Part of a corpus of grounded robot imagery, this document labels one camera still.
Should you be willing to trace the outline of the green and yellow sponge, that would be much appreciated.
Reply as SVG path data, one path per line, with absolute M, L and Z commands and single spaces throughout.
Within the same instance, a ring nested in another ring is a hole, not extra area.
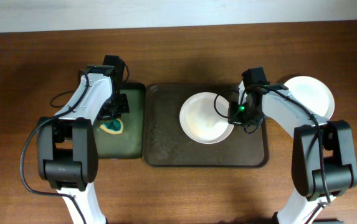
M 120 118 L 112 119 L 101 124 L 100 129 L 108 134 L 121 134 L 123 132 L 123 122 Z

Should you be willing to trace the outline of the cream white plate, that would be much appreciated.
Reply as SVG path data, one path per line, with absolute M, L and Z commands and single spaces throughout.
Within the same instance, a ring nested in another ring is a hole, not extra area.
M 201 144 L 215 144 L 227 138 L 234 129 L 227 118 L 229 102 L 216 93 L 201 92 L 190 96 L 179 112 L 179 123 L 184 133 Z

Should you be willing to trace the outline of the white plate with yellow stain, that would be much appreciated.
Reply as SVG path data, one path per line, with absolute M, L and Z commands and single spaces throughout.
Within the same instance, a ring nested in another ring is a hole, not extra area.
M 292 95 L 319 116 L 330 119 L 335 110 L 335 99 L 330 89 L 316 78 L 297 76 L 284 83 Z

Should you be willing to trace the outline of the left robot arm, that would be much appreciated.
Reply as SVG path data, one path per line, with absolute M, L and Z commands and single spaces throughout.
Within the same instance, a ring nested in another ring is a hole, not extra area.
M 89 65 L 71 99 L 54 116 L 41 118 L 37 133 L 39 175 L 63 197 L 74 223 L 106 223 L 95 193 L 98 152 L 93 124 L 120 132 L 129 113 L 120 87 L 129 77 L 122 65 Z

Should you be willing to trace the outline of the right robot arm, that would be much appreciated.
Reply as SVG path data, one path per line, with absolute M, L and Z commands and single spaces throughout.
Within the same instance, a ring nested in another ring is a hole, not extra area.
M 319 116 L 298 101 L 283 84 L 238 87 L 229 105 L 228 122 L 247 128 L 265 118 L 277 122 L 293 139 L 295 186 L 273 223 L 315 223 L 334 199 L 357 185 L 357 165 L 350 125 Z

